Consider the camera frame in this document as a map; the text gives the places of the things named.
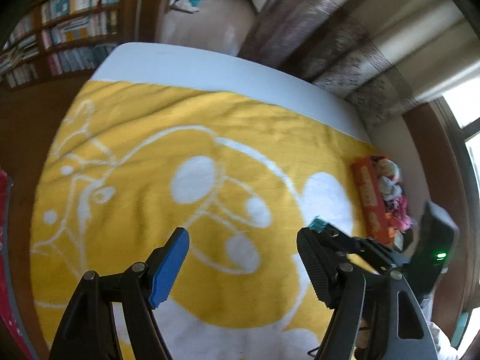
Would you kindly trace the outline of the gloved right hand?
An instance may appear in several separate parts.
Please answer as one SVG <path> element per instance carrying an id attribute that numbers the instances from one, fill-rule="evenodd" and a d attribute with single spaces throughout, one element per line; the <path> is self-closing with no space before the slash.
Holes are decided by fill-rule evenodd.
<path id="1" fill-rule="evenodd" d="M 458 360 L 458 351 L 452 347 L 450 339 L 443 332 L 443 330 L 435 324 L 432 320 L 433 312 L 433 296 L 429 295 L 421 303 L 421 310 L 425 315 L 425 319 L 429 325 L 430 332 L 433 336 L 433 343 L 437 351 L 437 356 L 439 360 Z"/>

